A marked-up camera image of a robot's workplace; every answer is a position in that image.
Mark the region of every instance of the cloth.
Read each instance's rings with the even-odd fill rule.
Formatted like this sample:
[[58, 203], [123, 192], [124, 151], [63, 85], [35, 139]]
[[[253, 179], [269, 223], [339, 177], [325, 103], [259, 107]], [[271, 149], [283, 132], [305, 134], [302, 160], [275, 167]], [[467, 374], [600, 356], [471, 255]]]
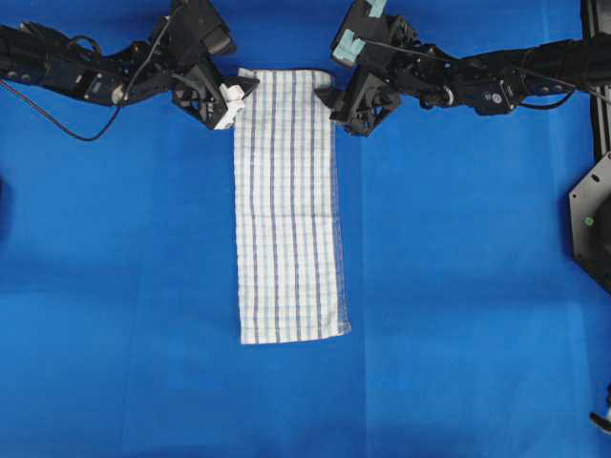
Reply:
[[247, 71], [261, 85], [236, 119], [235, 175], [243, 344], [350, 331], [335, 128], [318, 71]]

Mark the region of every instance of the blue tablecloth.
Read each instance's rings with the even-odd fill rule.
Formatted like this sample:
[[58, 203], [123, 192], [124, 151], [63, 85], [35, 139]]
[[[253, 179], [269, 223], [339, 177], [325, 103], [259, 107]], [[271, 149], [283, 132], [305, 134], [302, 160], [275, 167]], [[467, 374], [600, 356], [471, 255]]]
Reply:
[[[217, 0], [247, 68], [320, 68], [349, 1]], [[148, 36], [169, 1], [5, 0], [0, 22]], [[580, 35], [577, 0], [392, 0], [457, 56]], [[93, 133], [109, 112], [27, 90]], [[0, 93], [0, 454], [609, 456], [611, 307], [570, 259], [589, 99], [481, 118], [406, 104], [338, 132], [353, 332], [239, 345], [233, 134], [169, 96], [76, 143]]]

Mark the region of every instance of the checkered towel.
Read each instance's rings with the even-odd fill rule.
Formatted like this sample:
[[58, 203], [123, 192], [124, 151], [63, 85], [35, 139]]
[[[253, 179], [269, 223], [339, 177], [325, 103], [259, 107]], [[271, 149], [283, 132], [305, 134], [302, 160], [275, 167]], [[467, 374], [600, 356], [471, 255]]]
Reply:
[[261, 81], [235, 129], [242, 343], [347, 334], [335, 128], [314, 94], [331, 77], [240, 75]]

